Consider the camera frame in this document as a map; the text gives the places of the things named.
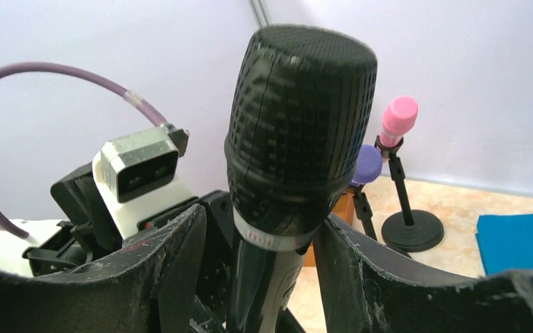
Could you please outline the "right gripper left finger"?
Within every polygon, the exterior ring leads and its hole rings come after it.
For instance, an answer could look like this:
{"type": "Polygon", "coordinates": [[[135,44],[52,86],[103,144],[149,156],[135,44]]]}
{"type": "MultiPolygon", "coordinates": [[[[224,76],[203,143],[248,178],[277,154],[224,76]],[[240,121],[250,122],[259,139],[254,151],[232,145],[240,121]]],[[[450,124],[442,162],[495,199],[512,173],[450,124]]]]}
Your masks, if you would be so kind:
{"type": "Polygon", "coordinates": [[[194,205],[159,230],[66,273],[0,271],[0,332],[186,332],[206,213],[194,205]]]}

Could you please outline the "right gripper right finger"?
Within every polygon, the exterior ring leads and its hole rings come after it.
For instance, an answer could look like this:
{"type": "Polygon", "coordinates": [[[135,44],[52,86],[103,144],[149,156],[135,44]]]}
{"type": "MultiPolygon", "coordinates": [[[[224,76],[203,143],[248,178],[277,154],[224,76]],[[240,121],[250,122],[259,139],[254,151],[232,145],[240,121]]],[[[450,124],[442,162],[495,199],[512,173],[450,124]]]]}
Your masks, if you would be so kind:
{"type": "Polygon", "coordinates": [[[427,266],[329,216],[314,238],[329,332],[533,332],[533,270],[427,266]]]}

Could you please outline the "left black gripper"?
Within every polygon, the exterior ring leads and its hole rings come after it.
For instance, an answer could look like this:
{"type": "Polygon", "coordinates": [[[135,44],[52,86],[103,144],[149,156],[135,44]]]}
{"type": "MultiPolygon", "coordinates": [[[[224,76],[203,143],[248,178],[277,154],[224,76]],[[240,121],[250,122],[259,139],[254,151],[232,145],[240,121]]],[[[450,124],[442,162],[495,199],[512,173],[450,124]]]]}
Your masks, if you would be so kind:
{"type": "MultiPolygon", "coordinates": [[[[127,243],[120,236],[96,189],[89,164],[80,166],[55,182],[50,193],[68,221],[60,222],[60,231],[45,244],[26,250],[23,254],[29,260],[34,276],[76,268],[109,255],[127,243]]],[[[196,295],[220,321],[225,321],[233,229],[228,192],[215,190],[201,197],[187,194],[183,199],[171,200],[160,213],[137,222],[136,230],[144,232],[159,229],[194,204],[202,205],[207,216],[207,236],[196,295]]]]}

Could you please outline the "black mic stand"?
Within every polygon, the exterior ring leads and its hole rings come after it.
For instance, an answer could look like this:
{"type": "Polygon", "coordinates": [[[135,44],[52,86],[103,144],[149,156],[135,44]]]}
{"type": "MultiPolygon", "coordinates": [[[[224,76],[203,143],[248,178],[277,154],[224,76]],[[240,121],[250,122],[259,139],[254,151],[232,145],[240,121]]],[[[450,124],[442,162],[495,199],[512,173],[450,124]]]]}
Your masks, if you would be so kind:
{"type": "Polygon", "coordinates": [[[366,194],[362,191],[364,185],[350,185],[348,191],[353,194],[355,213],[364,228],[364,234],[377,241],[377,234],[373,226],[373,211],[366,194]]]}
{"type": "Polygon", "coordinates": [[[405,186],[405,170],[398,151],[403,145],[400,139],[396,143],[385,145],[381,136],[377,136],[375,147],[383,158],[388,159],[389,171],[393,180],[401,211],[389,216],[383,223],[381,234],[390,248],[408,256],[437,246],[444,238],[444,225],[440,218],[426,210],[413,210],[405,186]]]}

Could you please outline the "purple microphone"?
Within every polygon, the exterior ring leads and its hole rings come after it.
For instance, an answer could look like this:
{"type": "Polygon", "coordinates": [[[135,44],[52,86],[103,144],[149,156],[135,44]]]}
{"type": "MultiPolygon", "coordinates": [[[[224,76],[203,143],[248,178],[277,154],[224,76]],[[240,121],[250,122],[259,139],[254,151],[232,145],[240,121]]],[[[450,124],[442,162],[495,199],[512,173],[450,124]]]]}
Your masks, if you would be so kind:
{"type": "Polygon", "coordinates": [[[350,186],[358,187],[376,180],[382,172],[383,158],[374,146],[363,145],[357,157],[356,170],[350,186]]]}

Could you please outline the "pink microphone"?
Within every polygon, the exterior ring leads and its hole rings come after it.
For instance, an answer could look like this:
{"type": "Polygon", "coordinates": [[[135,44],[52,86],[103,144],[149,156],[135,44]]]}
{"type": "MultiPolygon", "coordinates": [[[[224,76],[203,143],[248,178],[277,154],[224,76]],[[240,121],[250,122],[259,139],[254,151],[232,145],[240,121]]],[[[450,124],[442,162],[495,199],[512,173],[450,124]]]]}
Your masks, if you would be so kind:
{"type": "Polygon", "coordinates": [[[393,99],[382,113],[380,143],[391,148],[398,145],[403,136],[415,125],[418,116],[418,103],[410,96],[393,99]]]}

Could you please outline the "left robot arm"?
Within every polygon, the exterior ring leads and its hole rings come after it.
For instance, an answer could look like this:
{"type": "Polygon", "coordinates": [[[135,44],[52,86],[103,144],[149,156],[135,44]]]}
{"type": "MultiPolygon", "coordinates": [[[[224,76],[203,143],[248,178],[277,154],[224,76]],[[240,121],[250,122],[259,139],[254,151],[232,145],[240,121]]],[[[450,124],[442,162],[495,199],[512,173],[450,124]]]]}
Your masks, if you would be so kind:
{"type": "Polygon", "coordinates": [[[194,204],[205,208],[208,226],[196,295],[220,320],[226,319],[232,214],[229,195],[221,190],[197,196],[178,177],[158,190],[164,206],[156,215],[140,216],[125,234],[118,231],[97,188],[90,163],[55,182],[51,196],[67,220],[15,224],[31,233],[20,239],[0,226],[0,270],[26,277],[65,271],[119,250],[138,232],[161,228],[194,204]]]}

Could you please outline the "orange compartment tray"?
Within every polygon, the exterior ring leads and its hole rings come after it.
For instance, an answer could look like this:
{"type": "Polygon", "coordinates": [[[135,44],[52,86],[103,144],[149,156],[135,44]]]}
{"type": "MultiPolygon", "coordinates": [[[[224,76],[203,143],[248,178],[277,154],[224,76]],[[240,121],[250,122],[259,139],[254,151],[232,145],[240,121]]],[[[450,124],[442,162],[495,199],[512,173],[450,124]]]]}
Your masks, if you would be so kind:
{"type": "MultiPolygon", "coordinates": [[[[355,215],[355,204],[353,201],[354,191],[352,189],[347,189],[341,198],[338,200],[337,204],[334,206],[332,213],[337,215],[349,226],[353,225],[354,215],[355,215]]],[[[308,248],[308,251],[305,256],[304,266],[313,267],[316,266],[316,260],[314,256],[313,245],[311,244],[308,248]]]]}

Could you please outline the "blue folded cloth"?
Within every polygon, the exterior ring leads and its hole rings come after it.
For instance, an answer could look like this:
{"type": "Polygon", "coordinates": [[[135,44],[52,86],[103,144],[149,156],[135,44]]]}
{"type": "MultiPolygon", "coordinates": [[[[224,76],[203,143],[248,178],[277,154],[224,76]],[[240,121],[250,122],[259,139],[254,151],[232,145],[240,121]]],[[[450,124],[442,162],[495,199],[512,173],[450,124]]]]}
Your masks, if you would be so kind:
{"type": "Polygon", "coordinates": [[[487,275],[533,269],[533,214],[482,215],[475,238],[487,275]]]}

